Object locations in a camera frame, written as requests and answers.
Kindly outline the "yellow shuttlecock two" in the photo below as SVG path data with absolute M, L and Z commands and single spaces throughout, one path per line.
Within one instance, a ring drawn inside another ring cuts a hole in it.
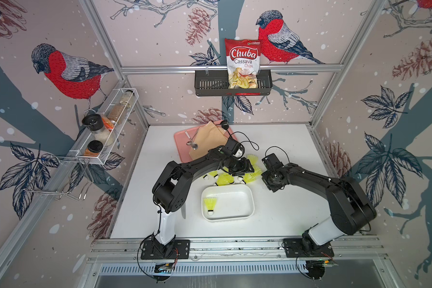
M 255 166 L 258 162 L 259 157 L 253 154 L 248 154 L 246 158 L 250 161 L 252 166 Z

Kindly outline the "white storage box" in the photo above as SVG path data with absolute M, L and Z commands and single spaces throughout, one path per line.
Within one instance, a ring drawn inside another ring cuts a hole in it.
M 212 216 L 206 212 L 204 198 L 218 199 Z M 201 200 L 202 216 L 209 222 L 243 220 L 255 212 L 252 190 L 244 184 L 208 187 L 202 192 Z

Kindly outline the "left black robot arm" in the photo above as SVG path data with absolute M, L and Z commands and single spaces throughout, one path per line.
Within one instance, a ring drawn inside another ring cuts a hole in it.
M 244 147 L 233 138 L 210 149 L 204 156 L 187 163 L 169 162 L 152 188 L 152 201 L 159 207 L 159 228 L 152 241 L 160 248 L 170 248 L 175 235 L 175 216 L 186 203 L 192 183 L 220 169 L 231 176 L 253 173 L 254 168 L 243 156 Z

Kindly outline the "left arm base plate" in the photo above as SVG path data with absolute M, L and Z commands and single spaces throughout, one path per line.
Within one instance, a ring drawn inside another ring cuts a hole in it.
M 188 259 L 190 252 L 190 240 L 171 240 L 163 245 L 155 238 L 146 240 L 140 249 L 141 260 L 181 260 Z

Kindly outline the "yellow shuttlecock three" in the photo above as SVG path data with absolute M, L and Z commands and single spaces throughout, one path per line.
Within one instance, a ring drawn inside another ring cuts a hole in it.
M 227 173 L 217 175 L 216 179 L 216 186 L 228 186 L 235 183 L 234 177 Z

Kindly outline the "yellow shuttlecock four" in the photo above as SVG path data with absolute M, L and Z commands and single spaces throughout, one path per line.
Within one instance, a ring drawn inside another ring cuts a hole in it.
M 253 173 L 247 173 L 243 176 L 239 176 L 238 181 L 243 184 L 248 184 L 257 180 L 258 177 L 261 176 L 261 174 L 262 174 L 261 170 L 255 170 Z

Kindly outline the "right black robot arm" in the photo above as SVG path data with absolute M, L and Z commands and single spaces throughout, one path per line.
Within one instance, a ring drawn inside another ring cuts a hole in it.
M 328 201 L 330 216 L 302 234 L 301 245 L 306 252 L 343 235 L 353 235 L 377 217 L 374 205 L 352 177 L 331 178 L 294 163 L 283 164 L 275 154 L 265 156 L 262 162 L 266 167 L 262 180 L 272 192 L 292 185 Z

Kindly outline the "yellow shuttlecock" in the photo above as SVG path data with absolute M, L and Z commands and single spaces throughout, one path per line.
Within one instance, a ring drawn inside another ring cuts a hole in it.
M 217 198 L 204 198 L 205 209 L 209 216 L 212 216 L 214 214 L 217 200 Z

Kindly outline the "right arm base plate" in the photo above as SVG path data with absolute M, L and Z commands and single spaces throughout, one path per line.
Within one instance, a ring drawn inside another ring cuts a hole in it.
M 302 238 L 285 238 L 281 247 L 287 258 L 333 258 L 335 256 L 330 242 L 317 246 Z

